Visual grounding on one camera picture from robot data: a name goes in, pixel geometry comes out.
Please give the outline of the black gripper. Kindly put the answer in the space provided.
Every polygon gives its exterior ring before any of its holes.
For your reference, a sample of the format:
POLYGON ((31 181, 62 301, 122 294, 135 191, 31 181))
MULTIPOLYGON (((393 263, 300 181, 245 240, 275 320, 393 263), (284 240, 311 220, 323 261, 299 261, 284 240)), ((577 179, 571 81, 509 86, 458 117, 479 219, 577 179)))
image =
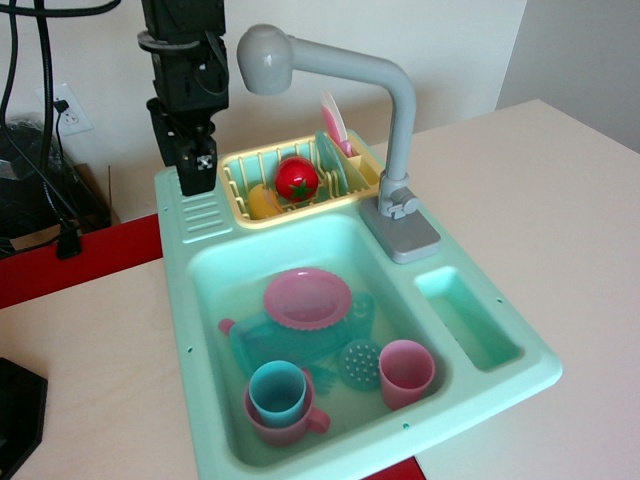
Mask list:
POLYGON ((162 161, 178 175, 183 196, 215 188, 214 114, 229 106, 226 31, 206 28, 176 39, 143 31, 138 44, 151 54, 156 96, 147 102, 162 161))

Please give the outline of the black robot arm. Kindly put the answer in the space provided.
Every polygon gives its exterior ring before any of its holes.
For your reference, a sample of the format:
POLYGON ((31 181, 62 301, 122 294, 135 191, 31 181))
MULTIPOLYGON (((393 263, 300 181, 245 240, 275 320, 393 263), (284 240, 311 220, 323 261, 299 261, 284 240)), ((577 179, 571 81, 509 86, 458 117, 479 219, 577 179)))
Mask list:
POLYGON ((214 189, 218 149, 214 114, 229 107, 222 1, 144 1, 139 47, 151 55, 155 97, 146 103, 163 162, 181 192, 214 189))

